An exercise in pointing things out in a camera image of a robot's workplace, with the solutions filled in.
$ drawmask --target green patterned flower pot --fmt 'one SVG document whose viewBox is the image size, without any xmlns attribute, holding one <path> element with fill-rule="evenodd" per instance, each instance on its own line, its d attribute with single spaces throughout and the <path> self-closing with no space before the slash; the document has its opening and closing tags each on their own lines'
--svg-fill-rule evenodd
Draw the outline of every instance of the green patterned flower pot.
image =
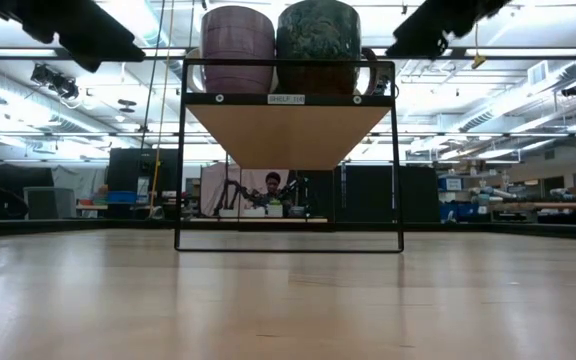
<svg viewBox="0 0 576 360">
<path fill-rule="evenodd" d="M 360 60 L 362 50 L 373 60 L 374 53 L 361 47 L 359 14 L 352 6 L 336 0 L 305 0 L 286 8 L 277 27 L 277 58 L 302 60 Z M 367 93 L 376 84 L 371 69 Z M 277 68 L 280 91 L 296 94 L 353 94 L 358 69 L 353 67 Z"/>
</svg>

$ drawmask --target wooden floor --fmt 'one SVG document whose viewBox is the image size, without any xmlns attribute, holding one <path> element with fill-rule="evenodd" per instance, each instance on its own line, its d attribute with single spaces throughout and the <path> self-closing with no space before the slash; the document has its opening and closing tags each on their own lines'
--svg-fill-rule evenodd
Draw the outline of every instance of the wooden floor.
<svg viewBox="0 0 576 360">
<path fill-rule="evenodd" d="M 576 360 L 576 241 L 407 239 L 404 255 L 278 255 L 179 254 L 169 231 L 2 238 L 0 359 Z"/>
</svg>

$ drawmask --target shelf label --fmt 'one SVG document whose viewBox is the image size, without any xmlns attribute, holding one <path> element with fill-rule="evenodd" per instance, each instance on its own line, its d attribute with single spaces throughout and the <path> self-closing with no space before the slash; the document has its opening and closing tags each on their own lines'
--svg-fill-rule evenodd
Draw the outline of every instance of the shelf label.
<svg viewBox="0 0 576 360">
<path fill-rule="evenodd" d="M 304 105 L 305 103 L 306 95 L 268 95 L 268 104 L 272 105 Z"/>
</svg>

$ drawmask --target wall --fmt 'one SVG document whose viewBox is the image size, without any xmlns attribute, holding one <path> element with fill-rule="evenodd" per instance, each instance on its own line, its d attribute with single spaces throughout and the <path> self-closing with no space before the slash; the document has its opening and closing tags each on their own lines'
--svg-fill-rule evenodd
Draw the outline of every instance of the wall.
<svg viewBox="0 0 576 360">
<path fill-rule="evenodd" d="M 524 161 L 524 164 L 514 165 L 508 170 L 510 181 L 563 176 L 566 187 L 574 186 L 573 175 L 576 174 L 576 147 L 560 146 L 555 148 L 555 158 L 551 160 L 545 160 L 543 151 L 539 151 L 538 155 L 527 157 Z"/>
</svg>

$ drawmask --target shelf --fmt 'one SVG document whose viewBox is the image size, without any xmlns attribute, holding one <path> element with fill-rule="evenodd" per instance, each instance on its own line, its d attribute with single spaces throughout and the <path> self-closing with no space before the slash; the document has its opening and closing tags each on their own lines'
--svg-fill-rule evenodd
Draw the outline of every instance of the shelf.
<svg viewBox="0 0 576 360">
<path fill-rule="evenodd" d="M 186 94 L 243 169 L 332 170 L 391 110 L 390 96 Z"/>
</svg>

